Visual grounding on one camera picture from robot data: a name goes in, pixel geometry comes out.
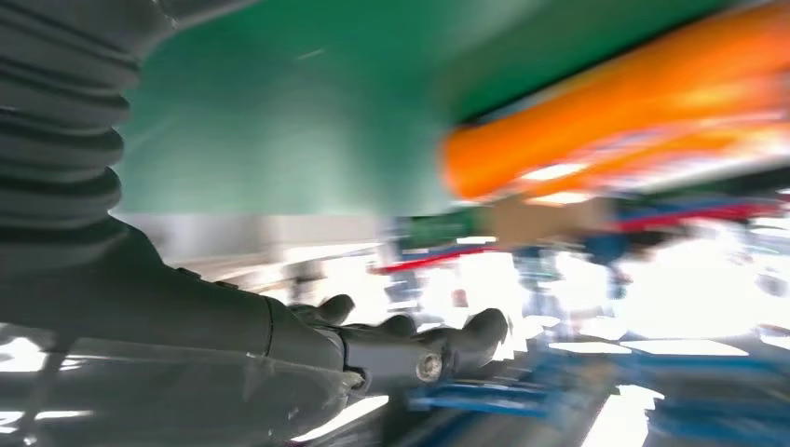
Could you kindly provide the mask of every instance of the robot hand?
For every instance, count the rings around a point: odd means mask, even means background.
[[[508,330],[496,309],[478,314],[462,330],[437,328],[417,334],[414,322],[405,315],[378,326],[339,326],[353,308],[351,298],[341,294],[318,307],[294,305],[291,310],[305,323],[340,337],[346,349],[345,368],[361,374],[364,383],[357,391],[365,394],[473,373],[491,360]]]

